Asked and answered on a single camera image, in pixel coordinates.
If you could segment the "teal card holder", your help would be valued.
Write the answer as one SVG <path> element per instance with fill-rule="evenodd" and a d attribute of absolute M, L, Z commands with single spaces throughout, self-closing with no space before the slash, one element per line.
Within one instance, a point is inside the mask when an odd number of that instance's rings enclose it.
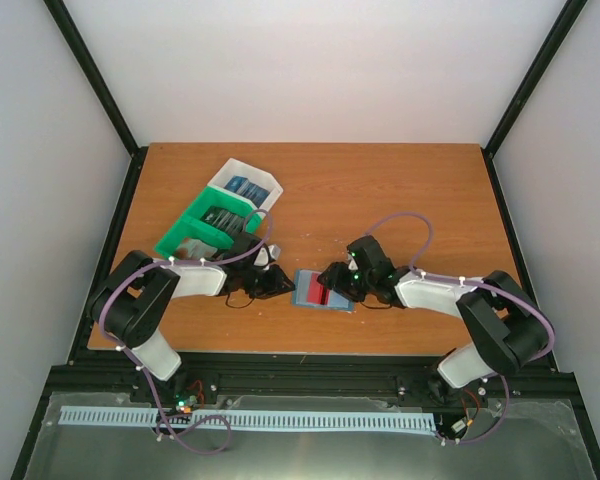
<path fill-rule="evenodd" d="M 318 271 L 299 269 L 295 272 L 295 290 L 291 304 L 317 310 L 353 312 L 354 303 L 318 282 Z"/>

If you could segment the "white bin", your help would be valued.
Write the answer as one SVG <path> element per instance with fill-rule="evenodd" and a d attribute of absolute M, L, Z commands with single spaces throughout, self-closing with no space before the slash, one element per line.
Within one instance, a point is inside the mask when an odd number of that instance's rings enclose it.
<path fill-rule="evenodd" d="M 208 186 L 264 210 L 270 210 L 284 192 L 271 173 L 235 158 L 224 163 L 208 182 Z"/>

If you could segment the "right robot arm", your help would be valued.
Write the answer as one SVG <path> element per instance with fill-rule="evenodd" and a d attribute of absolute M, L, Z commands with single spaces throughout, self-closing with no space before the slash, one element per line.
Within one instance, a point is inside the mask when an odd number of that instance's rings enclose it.
<path fill-rule="evenodd" d="M 549 353 L 555 343 L 551 323 L 504 271 L 483 278 L 450 277 L 408 267 L 363 269 L 351 261 L 332 263 L 317 282 L 355 303 L 371 294 L 389 307 L 461 319 L 471 341 L 447 354 L 435 368 L 450 389 L 513 375 Z"/>

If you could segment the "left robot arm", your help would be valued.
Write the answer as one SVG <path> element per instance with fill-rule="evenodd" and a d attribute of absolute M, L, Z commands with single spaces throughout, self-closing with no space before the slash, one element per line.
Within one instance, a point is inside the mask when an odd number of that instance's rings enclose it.
<path fill-rule="evenodd" d="M 166 402 L 181 400 L 188 378 L 178 371 L 180 355 L 159 325 L 171 300 L 228 297 L 242 290 L 251 300 L 291 293 L 293 281 L 277 264 L 280 248 L 241 232 L 227 249 L 186 258 L 182 253 L 158 260 L 140 250 L 127 254 L 89 297 L 87 317 L 116 348 L 127 351 L 138 368 L 154 377 L 152 388 Z"/>

